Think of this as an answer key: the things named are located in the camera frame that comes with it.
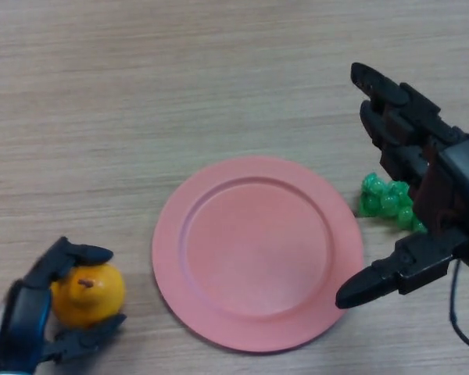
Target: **blue robotic hand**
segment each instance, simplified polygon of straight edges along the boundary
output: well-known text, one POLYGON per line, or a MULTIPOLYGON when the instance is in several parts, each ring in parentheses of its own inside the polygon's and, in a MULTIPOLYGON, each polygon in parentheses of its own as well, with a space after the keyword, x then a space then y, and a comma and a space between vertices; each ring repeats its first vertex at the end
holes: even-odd
POLYGON ((406 295, 445 276, 455 259, 469 266, 469 133, 446 124, 440 108, 410 85, 369 66, 355 62, 351 81, 370 99, 360 118, 382 167, 410 185, 414 214, 428 232, 397 241, 389 257, 342 285, 340 309, 393 291, 406 295))
POLYGON ((38 365, 61 363, 96 352, 114 336, 124 314, 108 318, 89 330, 66 330, 45 340, 52 305, 51 283, 76 266, 95 266, 111 260, 105 248, 74 245, 61 237, 22 279, 13 282, 0 309, 0 374, 31 375, 38 365))

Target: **wooden table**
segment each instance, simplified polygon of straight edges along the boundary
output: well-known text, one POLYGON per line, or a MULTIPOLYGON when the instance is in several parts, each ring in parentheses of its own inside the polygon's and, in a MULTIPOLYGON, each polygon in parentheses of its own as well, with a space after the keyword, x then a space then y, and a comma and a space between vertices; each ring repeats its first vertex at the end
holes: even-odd
MULTIPOLYGON (((378 150, 352 62, 406 81, 469 131, 469 0, 0 0, 0 298, 55 239, 111 248, 124 334, 40 374, 469 374, 450 278, 350 311, 293 352, 247 356, 167 312, 149 245, 171 192, 237 155, 291 159, 353 206, 378 150)), ((402 234, 360 220, 366 262, 402 234)), ((469 271, 460 322, 469 332, 469 271)))

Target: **robotic hand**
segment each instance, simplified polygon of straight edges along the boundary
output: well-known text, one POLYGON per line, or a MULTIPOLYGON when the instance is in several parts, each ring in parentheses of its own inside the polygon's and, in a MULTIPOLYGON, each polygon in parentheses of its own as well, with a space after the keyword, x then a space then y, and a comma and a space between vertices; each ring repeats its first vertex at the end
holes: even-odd
POLYGON ((361 121, 381 150, 381 165, 393 180, 410 185, 414 214, 428 228, 397 241, 394 252, 374 261, 342 285, 336 305, 348 309, 393 291, 406 295, 443 277, 456 259, 450 321, 457 334, 453 300, 460 262, 469 266, 469 134, 450 127, 440 108, 410 85, 396 84, 355 62, 351 80, 370 100, 361 121))
POLYGON ((39 363, 61 363, 96 352, 125 321, 117 314, 89 330, 67 330, 45 340, 45 326, 52 304, 51 282, 65 277, 76 266, 108 262, 113 253, 105 248, 74 245, 61 237, 27 275, 10 287, 0 309, 0 374, 31 375, 39 363))

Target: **pear stem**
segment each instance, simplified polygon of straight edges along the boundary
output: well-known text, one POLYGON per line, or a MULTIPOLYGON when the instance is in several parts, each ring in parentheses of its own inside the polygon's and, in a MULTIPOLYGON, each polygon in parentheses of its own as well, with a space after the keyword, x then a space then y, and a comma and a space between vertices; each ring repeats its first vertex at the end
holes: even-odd
POLYGON ((94 281, 92 280, 87 280, 87 279, 80 279, 78 281, 79 285, 83 285, 86 288, 92 288, 94 286, 94 281))

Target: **toy grapes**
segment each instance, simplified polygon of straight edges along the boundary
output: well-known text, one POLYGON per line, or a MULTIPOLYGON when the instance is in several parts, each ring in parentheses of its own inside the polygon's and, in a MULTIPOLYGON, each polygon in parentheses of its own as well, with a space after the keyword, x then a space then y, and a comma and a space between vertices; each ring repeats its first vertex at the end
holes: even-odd
POLYGON ((401 230, 425 231, 412 211, 414 203, 408 196, 408 188, 405 182, 386 183, 376 173, 370 173, 361 184, 359 216, 392 219, 401 230))

